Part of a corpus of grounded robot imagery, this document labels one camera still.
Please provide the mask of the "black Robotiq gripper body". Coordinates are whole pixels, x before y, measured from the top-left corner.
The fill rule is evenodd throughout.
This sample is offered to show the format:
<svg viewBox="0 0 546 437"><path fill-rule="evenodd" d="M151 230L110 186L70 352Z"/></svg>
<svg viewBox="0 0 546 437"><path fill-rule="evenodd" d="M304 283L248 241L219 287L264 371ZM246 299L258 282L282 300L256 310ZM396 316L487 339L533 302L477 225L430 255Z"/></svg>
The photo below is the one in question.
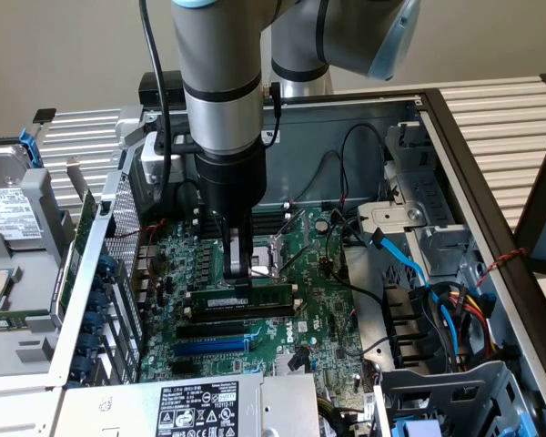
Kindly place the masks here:
<svg viewBox="0 0 546 437"><path fill-rule="evenodd" d="M267 188L266 151L262 144L233 155L196 154L202 198L225 220L244 220Z"/></svg>

